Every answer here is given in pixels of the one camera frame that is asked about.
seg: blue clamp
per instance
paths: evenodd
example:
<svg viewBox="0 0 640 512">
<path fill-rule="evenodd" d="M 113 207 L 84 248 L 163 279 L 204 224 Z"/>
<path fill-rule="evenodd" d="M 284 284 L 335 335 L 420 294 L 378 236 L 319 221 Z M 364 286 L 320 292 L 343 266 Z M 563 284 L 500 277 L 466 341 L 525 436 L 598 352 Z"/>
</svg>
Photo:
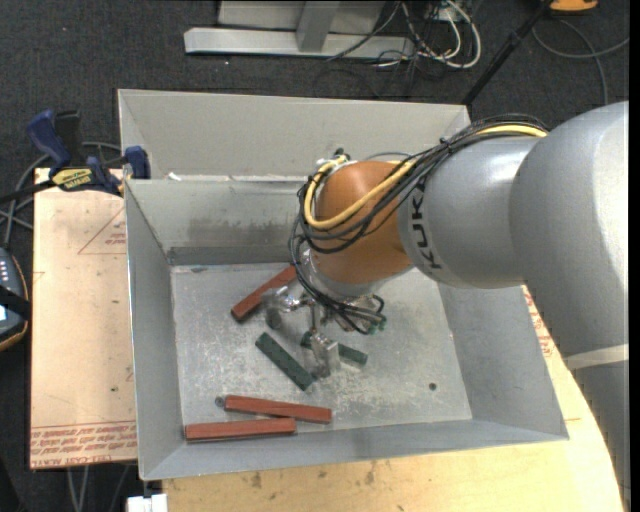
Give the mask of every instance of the blue clamp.
<svg viewBox="0 0 640 512">
<path fill-rule="evenodd" d="M 49 170 L 49 180 L 62 190 L 96 190 L 122 195 L 122 181 L 113 176 L 95 156 L 89 156 L 86 167 L 70 167 L 71 154 L 64 146 L 54 126 L 54 114 L 47 109 L 35 116 L 27 125 L 27 134 L 31 142 L 43 153 L 49 155 L 54 165 Z M 125 150 L 123 160 L 131 168 L 128 177 L 149 179 L 151 169 L 145 151 L 140 146 Z"/>
</svg>

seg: electronic device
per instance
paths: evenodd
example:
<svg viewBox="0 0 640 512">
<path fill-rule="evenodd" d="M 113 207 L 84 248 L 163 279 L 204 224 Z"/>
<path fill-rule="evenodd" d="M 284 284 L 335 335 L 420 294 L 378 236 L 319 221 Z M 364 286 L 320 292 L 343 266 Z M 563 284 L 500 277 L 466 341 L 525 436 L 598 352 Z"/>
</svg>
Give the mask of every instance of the electronic device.
<svg viewBox="0 0 640 512">
<path fill-rule="evenodd" d="M 554 0 L 550 8 L 556 14 L 584 14 L 597 5 L 598 0 Z"/>
<path fill-rule="evenodd" d="M 0 247 L 0 351 L 20 341 L 27 331 L 30 308 L 26 290 L 16 260 Z"/>
</svg>

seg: green block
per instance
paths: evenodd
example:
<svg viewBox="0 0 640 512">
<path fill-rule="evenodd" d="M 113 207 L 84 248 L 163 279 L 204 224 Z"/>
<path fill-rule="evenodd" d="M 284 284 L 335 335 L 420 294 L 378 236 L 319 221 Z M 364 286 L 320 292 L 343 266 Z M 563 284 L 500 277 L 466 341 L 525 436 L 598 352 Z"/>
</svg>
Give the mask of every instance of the green block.
<svg viewBox="0 0 640 512">
<path fill-rule="evenodd" d="M 315 380 L 313 376 L 266 332 L 260 335 L 256 341 L 256 347 L 271 359 L 302 391 L 305 391 L 313 384 Z"/>
</svg>

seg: gray metal base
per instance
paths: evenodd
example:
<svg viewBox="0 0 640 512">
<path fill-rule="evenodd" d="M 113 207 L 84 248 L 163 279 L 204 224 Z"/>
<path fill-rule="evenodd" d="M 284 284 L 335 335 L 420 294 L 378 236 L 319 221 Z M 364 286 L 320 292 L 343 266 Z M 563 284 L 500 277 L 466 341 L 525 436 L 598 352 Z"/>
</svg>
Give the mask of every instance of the gray metal base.
<svg viewBox="0 0 640 512">
<path fill-rule="evenodd" d="M 301 51 L 296 32 L 242 30 L 232 28 L 192 28 L 184 34 L 188 54 L 250 54 L 298 57 L 332 57 L 351 48 L 364 36 L 328 34 L 319 51 Z M 374 36 L 348 55 L 349 58 L 386 60 L 398 58 L 397 52 L 411 53 L 413 44 L 404 37 Z"/>
<path fill-rule="evenodd" d="M 321 331 L 368 354 L 356 369 L 343 364 L 300 390 L 255 346 L 263 332 L 311 371 L 313 352 L 300 346 L 308 309 L 283 314 L 267 327 L 263 311 L 238 324 L 230 306 L 283 268 L 282 264 L 180 266 L 171 269 L 182 418 L 185 424 L 247 419 L 216 407 L 213 398 L 235 394 L 329 407 L 330 425 L 300 423 L 299 432 L 468 420 L 471 409 L 453 338 L 435 282 L 413 270 L 379 291 L 387 302 L 387 329 L 373 336 L 346 333 L 335 322 Z M 302 288 L 291 287 L 299 296 Z"/>
</svg>

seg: metal stand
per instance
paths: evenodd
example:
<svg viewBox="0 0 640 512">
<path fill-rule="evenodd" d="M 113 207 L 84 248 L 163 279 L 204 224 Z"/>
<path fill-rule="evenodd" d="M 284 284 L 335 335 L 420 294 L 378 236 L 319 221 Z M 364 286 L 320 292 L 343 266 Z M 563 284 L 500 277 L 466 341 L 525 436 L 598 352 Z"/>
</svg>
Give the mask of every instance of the metal stand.
<svg viewBox="0 0 640 512">
<path fill-rule="evenodd" d="M 265 16 L 266 26 L 257 25 L 255 29 L 193 28 L 184 34 L 186 53 L 331 57 L 356 45 L 370 33 L 384 6 L 384 2 L 358 2 L 359 7 L 344 5 L 353 2 L 301 2 L 304 5 L 297 13 L 295 5 L 278 7 L 279 2 L 264 3 L 276 4 L 260 8 L 261 14 L 271 9 Z M 235 10 L 237 13 L 227 12 L 222 21 L 228 18 L 245 27 L 258 23 L 251 20 L 255 9 L 244 6 Z M 395 52 L 410 51 L 408 46 L 411 43 L 404 37 L 374 36 L 367 44 L 349 53 L 349 57 L 371 59 L 384 52 L 392 56 L 389 58 L 396 58 Z"/>
</svg>

